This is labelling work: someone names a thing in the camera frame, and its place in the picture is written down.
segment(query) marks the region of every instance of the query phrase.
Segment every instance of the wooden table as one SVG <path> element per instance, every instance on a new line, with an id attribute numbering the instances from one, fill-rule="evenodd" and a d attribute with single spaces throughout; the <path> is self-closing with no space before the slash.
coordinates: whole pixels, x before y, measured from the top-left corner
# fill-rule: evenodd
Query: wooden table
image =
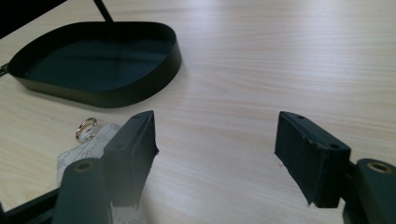
<path id="1" fill-rule="evenodd" d="M 56 188 L 57 156 L 89 117 L 122 125 L 154 110 L 157 144 L 143 200 L 151 223 L 343 223 L 307 206 L 274 155 L 279 111 L 304 115 L 352 148 L 396 164 L 395 1 L 105 1 L 115 21 L 159 21 L 183 64 L 147 100 L 103 109 L 0 77 L 0 201 L 5 210 Z M 44 33 L 102 21 L 69 0 L 0 39 L 0 64 Z"/>

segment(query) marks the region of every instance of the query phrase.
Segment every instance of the wood grain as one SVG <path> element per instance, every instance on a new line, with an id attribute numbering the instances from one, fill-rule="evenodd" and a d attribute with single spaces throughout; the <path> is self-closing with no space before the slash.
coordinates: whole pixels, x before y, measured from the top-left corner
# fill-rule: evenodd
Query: wood grain
<path id="1" fill-rule="evenodd" d="M 302 114 L 353 149 L 352 161 L 396 164 L 396 2 L 105 1 L 115 21 L 159 21 L 183 64 L 162 91 L 103 109 L 0 78 L 0 201 L 9 210 L 56 188 L 56 157 L 86 118 L 122 125 L 155 111 L 155 159 L 144 193 L 151 223 L 343 223 L 307 206 L 274 155 L 277 115 Z M 102 21 L 69 0 L 0 39 L 0 64 L 33 39 Z"/>

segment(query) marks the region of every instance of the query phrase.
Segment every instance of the key ring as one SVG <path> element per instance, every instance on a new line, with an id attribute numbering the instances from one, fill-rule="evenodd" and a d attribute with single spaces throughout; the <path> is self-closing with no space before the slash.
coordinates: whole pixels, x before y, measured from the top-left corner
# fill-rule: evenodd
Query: key ring
<path id="1" fill-rule="evenodd" d="M 87 130 L 84 134 L 81 134 L 82 131 L 91 124 L 91 128 Z M 84 120 L 76 130 L 76 138 L 80 143 L 84 143 L 96 135 L 98 121 L 96 118 L 89 118 Z"/>

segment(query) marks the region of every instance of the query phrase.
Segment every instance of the ring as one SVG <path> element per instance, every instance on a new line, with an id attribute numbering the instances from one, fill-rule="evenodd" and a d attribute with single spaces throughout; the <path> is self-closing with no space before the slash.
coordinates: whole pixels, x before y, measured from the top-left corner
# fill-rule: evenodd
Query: ring
<path id="1" fill-rule="evenodd" d="M 92 127 L 90 129 L 88 129 L 87 132 L 85 132 L 85 133 L 88 133 L 88 132 L 92 131 L 93 128 L 96 127 L 96 125 L 98 124 L 97 119 L 96 118 L 86 119 L 77 128 L 77 130 L 76 130 L 76 138 L 77 138 L 77 140 L 79 142 L 85 142 L 85 141 L 87 141 L 87 140 L 89 140 L 89 139 L 91 139 L 91 138 L 93 138 L 95 136 L 95 133 L 93 133 L 93 134 L 89 134 L 88 136 L 85 136 L 84 139 L 80 139 L 82 130 L 84 130 L 90 124 L 92 125 Z"/>

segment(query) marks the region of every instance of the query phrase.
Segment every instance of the black plastic tray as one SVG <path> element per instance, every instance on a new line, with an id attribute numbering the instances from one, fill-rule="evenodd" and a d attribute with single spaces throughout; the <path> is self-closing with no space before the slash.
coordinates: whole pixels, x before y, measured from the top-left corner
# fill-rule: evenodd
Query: black plastic tray
<path id="1" fill-rule="evenodd" d="M 8 72 L 24 87 L 99 107 L 120 107 L 164 88 L 181 64 L 175 32 L 157 22 L 80 22 L 21 49 Z"/>

